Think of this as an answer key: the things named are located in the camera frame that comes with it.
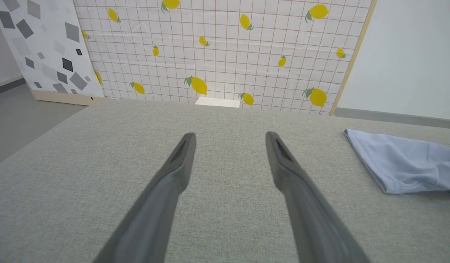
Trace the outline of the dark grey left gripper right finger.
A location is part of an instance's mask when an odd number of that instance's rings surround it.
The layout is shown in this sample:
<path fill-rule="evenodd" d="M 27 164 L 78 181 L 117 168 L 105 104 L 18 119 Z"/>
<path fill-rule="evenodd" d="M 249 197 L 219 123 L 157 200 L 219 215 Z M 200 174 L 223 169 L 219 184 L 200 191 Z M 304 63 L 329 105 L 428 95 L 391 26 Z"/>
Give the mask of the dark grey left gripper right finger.
<path fill-rule="evenodd" d="M 275 132 L 266 133 L 273 181 L 284 195 L 301 263 L 370 260 L 322 192 Z"/>

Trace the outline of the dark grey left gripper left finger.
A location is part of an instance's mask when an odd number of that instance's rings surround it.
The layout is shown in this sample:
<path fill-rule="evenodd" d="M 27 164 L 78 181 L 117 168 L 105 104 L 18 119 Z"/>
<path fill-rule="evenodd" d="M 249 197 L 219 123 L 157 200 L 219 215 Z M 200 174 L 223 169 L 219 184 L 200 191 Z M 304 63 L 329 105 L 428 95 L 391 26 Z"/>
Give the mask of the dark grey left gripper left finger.
<path fill-rule="evenodd" d="M 95 263 L 163 263 L 177 201 L 191 177 L 195 133 L 180 139 L 95 258 Z"/>

